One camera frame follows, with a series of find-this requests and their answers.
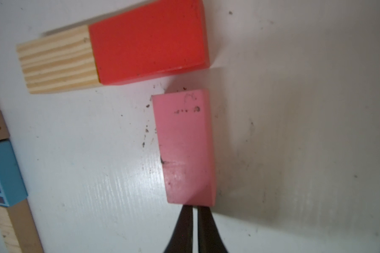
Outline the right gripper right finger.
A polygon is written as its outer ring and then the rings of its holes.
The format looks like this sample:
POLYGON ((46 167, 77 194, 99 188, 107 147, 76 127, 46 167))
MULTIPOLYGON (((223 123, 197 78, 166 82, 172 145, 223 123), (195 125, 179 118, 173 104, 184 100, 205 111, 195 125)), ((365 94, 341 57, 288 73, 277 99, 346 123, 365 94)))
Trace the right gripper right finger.
POLYGON ((209 207, 197 207, 199 253, 228 253, 209 207))

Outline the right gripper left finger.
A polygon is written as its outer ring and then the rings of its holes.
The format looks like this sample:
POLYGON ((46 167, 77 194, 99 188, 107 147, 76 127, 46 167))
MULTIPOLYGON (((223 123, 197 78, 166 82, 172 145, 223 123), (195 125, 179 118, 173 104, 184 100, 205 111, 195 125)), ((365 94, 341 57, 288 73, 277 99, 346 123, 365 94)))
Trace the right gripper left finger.
POLYGON ((183 205, 164 253, 193 252, 193 207, 183 205))

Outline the light pink block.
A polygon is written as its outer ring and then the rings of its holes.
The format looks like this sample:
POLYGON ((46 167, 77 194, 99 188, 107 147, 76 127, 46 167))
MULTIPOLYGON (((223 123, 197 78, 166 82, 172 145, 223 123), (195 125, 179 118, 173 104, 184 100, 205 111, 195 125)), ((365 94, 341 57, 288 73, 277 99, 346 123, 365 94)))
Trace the light pink block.
POLYGON ((169 203, 215 205, 216 174, 207 89, 152 97, 169 203))

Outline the blue striped block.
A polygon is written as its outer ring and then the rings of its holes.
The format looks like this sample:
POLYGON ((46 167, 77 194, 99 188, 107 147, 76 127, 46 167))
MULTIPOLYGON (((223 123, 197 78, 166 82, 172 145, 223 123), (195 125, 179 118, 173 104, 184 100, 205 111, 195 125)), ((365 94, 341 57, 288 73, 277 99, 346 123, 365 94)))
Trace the blue striped block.
POLYGON ((11 142, 0 141, 0 206, 11 207, 27 196, 11 142))

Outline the red block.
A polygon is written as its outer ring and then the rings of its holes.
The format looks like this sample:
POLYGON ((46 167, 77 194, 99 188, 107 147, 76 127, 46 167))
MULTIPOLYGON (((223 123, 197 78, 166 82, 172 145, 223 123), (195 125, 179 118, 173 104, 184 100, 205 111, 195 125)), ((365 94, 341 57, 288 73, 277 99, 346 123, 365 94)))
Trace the red block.
POLYGON ((202 1, 155 1, 92 24, 89 32, 103 85, 210 66, 202 1))

